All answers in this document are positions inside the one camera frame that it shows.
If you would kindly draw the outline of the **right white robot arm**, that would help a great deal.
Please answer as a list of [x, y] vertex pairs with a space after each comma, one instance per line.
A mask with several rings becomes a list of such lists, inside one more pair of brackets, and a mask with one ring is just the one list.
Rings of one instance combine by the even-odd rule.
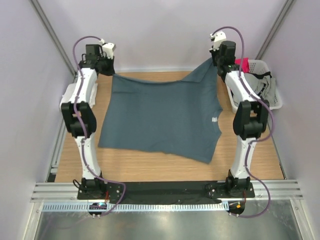
[[224, 183], [207, 185], [211, 198], [237, 198], [249, 191], [250, 166], [257, 140], [266, 131], [269, 103], [261, 100], [245, 81], [241, 67], [235, 63], [236, 43], [223, 40], [213, 45], [210, 53], [218, 75], [239, 101], [233, 119], [233, 132], [237, 136], [235, 159]]

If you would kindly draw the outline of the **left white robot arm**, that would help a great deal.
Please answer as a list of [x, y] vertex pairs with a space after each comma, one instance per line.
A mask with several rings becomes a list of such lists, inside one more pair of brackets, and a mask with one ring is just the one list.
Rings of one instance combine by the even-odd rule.
[[90, 107], [90, 98], [98, 76], [115, 73], [115, 47], [110, 42], [86, 45], [85, 53], [78, 62], [75, 89], [60, 106], [66, 129], [74, 138], [80, 154], [82, 177], [80, 182], [74, 182], [79, 199], [101, 200], [106, 194], [106, 183], [102, 179], [95, 147], [97, 119]]

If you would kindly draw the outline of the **blue-grey t-shirt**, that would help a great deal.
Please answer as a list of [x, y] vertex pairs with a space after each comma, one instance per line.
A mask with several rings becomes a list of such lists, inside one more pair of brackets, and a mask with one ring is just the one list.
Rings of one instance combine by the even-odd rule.
[[210, 163], [221, 136], [217, 76], [211, 59], [177, 81], [114, 75], [98, 146]]

